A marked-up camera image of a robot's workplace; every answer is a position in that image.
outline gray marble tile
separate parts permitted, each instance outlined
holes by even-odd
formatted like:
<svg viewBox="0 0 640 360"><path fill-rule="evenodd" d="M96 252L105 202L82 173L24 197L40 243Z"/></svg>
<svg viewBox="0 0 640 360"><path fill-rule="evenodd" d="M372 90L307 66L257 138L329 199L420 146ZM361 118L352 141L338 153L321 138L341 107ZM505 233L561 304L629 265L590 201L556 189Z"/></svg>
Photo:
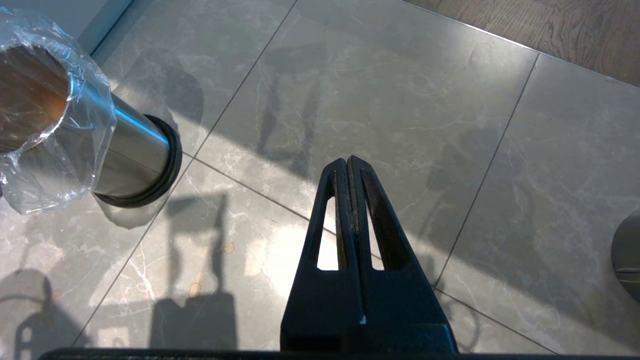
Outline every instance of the gray marble tile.
<svg viewBox="0 0 640 360"><path fill-rule="evenodd" d="M535 342L436 291L461 353L552 354Z"/></svg>
<svg viewBox="0 0 640 360"><path fill-rule="evenodd" d="M325 165L370 161L433 279L536 56L402 1L300 0L196 156L304 216Z"/></svg>
<svg viewBox="0 0 640 360"><path fill-rule="evenodd" d="M0 199L0 359L71 346L167 197L120 209L89 195L28 216Z"/></svg>
<svg viewBox="0 0 640 360"><path fill-rule="evenodd" d="M541 55L438 287L555 352L639 355L610 253L640 208L639 99Z"/></svg>
<svg viewBox="0 0 640 360"><path fill-rule="evenodd" d="M136 1L94 57L117 96L194 154L293 2Z"/></svg>
<svg viewBox="0 0 640 360"><path fill-rule="evenodd" d="M278 349L307 225L194 161L88 323L90 346Z"/></svg>

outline metal base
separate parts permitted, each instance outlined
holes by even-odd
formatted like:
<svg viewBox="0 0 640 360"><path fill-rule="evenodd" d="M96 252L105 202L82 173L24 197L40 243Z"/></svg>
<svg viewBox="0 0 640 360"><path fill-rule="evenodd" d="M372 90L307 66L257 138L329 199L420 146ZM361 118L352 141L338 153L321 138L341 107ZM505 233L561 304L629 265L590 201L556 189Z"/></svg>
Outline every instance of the metal base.
<svg viewBox="0 0 640 360"><path fill-rule="evenodd" d="M109 205L118 206L120 208L139 208L144 205L151 204L159 199L164 193L166 193L180 172L180 166L182 165L182 144L178 134L173 130L171 126L162 121L161 119L152 116L145 116L151 120L165 135L169 142L169 157L164 166L163 173L158 177L158 180L149 186L146 190L128 197L115 197L104 194L95 193L95 196L106 202Z"/></svg>
<svg viewBox="0 0 640 360"><path fill-rule="evenodd" d="M620 284L640 302L640 212L629 215L616 230L611 262Z"/></svg>

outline black rubber ring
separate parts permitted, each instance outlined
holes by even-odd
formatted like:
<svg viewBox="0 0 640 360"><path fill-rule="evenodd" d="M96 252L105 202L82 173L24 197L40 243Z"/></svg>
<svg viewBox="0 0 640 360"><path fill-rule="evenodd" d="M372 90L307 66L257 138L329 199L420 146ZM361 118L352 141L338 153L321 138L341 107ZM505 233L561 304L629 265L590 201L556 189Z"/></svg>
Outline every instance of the black rubber ring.
<svg viewBox="0 0 640 360"><path fill-rule="evenodd" d="M180 166L182 165L182 144L180 143L178 134L161 119L152 115L145 114L145 116L164 133L169 143L169 157L164 166L163 173L160 174L154 184L136 195L116 197L94 193L98 199L109 205L118 206L119 208L139 208L140 206L151 204L164 195L178 178Z"/></svg>

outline wooden floor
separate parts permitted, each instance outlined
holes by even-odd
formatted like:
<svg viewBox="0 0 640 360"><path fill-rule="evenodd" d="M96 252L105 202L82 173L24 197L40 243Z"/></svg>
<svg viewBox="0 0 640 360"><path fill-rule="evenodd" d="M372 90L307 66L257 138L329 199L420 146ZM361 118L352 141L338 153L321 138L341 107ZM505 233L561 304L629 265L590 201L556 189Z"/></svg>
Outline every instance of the wooden floor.
<svg viewBox="0 0 640 360"><path fill-rule="evenodd" d="M640 0L405 0L640 86Z"/></svg>

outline plastic wrap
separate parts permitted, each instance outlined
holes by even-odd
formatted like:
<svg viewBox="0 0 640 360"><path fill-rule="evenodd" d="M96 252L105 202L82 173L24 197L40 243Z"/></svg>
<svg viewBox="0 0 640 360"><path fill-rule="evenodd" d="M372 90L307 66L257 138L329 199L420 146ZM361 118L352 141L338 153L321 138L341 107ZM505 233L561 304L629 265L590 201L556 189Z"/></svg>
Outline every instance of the plastic wrap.
<svg viewBox="0 0 640 360"><path fill-rule="evenodd" d="M91 192L116 126L109 82L35 12L0 7L0 181L22 214Z"/></svg>

